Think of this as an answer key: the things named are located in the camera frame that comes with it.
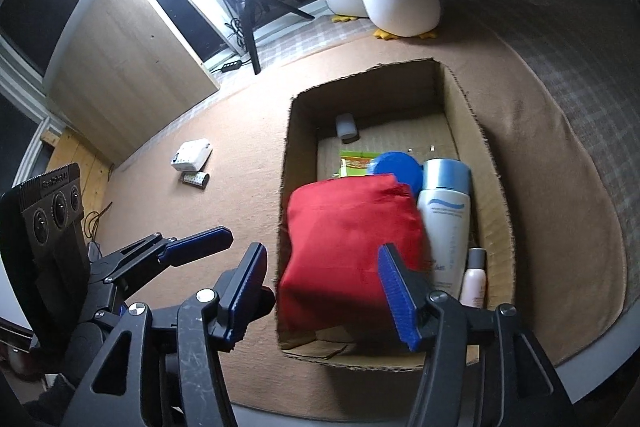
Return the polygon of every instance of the small pink bottle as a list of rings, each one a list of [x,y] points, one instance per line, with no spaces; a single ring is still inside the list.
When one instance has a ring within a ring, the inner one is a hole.
[[[472,308],[484,307],[484,292],[486,289],[486,272],[484,248],[470,248],[466,262],[465,276],[462,279],[460,304]]]

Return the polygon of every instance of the blue wave logo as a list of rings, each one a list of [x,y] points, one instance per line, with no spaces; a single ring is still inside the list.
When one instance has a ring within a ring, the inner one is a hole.
[[[455,208],[456,210],[462,210],[463,208],[465,208],[465,204],[453,204],[453,203],[449,203],[449,201],[442,201],[442,200],[429,200],[429,203],[427,204],[431,204],[431,203],[436,203],[436,204],[441,204],[442,206],[448,206],[449,208]]]

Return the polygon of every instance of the tan fabric surface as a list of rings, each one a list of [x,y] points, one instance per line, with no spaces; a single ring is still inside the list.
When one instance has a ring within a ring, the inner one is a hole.
[[[267,71],[257,84],[185,123],[116,171],[102,218],[102,251],[155,231],[183,237],[215,225],[234,232],[229,252],[168,269],[137,297],[154,307],[181,302],[236,265],[250,241],[270,252],[273,278],[280,176],[290,99],[301,90],[378,63],[434,57],[454,71],[490,140],[516,235],[516,305],[555,362],[613,323],[625,295],[620,226],[593,163],[548,93],[511,49],[456,6],[436,41],[366,37]],[[177,181],[179,145],[213,143],[204,192]],[[222,354],[234,402],[292,415],[363,419],[406,413],[418,373],[322,367],[284,357],[273,314]]]

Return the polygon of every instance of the battery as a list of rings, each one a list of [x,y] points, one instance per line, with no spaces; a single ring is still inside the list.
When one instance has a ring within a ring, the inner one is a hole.
[[[195,187],[205,188],[209,183],[209,175],[206,172],[183,172],[180,181]]]

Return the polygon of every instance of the lotion bottle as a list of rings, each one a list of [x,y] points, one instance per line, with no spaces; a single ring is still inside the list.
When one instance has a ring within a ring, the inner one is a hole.
[[[431,283],[458,298],[469,238],[470,170],[449,158],[424,164],[418,210],[431,244]]]
[[[460,304],[472,308],[484,307],[484,291],[486,289],[486,272],[484,271],[484,248],[470,248],[466,263],[465,276],[462,279]]]

